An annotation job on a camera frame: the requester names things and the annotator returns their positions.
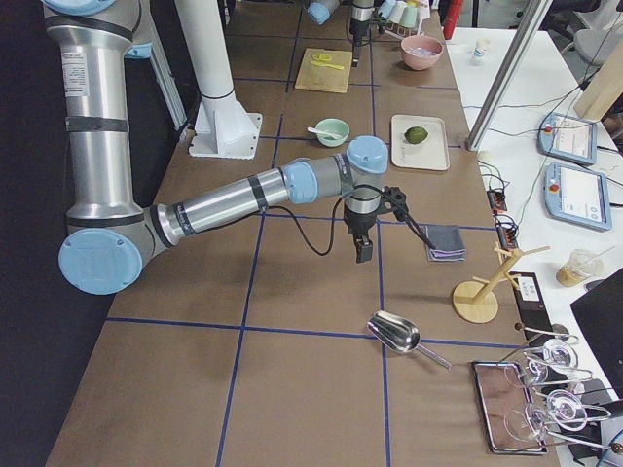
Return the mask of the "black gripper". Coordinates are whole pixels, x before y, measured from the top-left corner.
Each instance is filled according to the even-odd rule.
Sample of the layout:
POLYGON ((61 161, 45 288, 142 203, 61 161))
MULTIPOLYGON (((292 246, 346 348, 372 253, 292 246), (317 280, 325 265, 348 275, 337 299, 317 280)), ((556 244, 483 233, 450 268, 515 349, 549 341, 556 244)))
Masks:
POLYGON ((392 213, 398 222, 406 220, 406 195, 398 187, 356 185, 346 198, 344 220, 353 237, 355 261, 358 264, 370 262, 374 244, 369 230, 376 224, 379 215, 392 213))
POLYGON ((351 35, 352 43, 352 67, 357 67, 359 63, 359 47, 363 47, 370 42, 369 32, 371 27, 377 27, 380 33, 385 31, 385 22, 379 18, 362 21, 351 18, 348 25, 348 33, 351 35))

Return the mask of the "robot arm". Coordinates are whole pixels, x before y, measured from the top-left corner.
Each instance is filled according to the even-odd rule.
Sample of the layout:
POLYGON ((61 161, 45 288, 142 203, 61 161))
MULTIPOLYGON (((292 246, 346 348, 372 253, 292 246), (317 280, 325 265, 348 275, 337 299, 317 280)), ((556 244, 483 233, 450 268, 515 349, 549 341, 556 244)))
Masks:
POLYGON ((314 0, 305 2, 305 11, 316 25, 326 23, 339 9, 348 9, 347 38, 351 44, 351 66, 356 68, 365 44, 371 40, 371 29, 385 31, 386 20, 373 0, 314 0))
POLYGON ((47 1, 48 35, 58 44, 74 201, 58 250, 65 280, 93 295, 133 284, 147 264, 182 239, 226 228, 270 209, 334 198, 359 263, 372 257, 369 236, 386 213, 410 222, 403 193, 384 183, 385 143, 353 139, 324 159, 297 159, 209 193, 156 202, 158 176, 138 180, 128 117, 131 60, 146 59, 179 130, 192 127, 194 155, 252 159, 263 118, 236 96, 214 1, 179 1, 176 12, 197 79, 196 106, 184 105, 147 1, 47 1))

